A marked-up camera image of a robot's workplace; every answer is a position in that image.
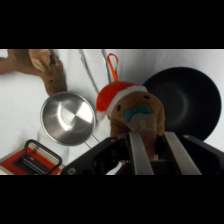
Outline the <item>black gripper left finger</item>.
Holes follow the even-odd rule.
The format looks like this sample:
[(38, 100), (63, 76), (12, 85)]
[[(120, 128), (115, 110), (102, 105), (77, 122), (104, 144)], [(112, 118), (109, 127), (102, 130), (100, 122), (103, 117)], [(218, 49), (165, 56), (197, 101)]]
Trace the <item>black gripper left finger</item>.
[(153, 169), (148, 159), (143, 140), (139, 133), (129, 133), (132, 165), (135, 175), (153, 175)]

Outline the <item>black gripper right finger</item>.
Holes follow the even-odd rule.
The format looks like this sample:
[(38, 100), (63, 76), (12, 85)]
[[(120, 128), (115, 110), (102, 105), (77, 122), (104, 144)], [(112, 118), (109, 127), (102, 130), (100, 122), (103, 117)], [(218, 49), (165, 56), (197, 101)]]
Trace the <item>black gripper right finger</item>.
[(166, 132), (165, 138), (171, 154), (182, 175), (200, 175), (201, 172), (174, 132)]

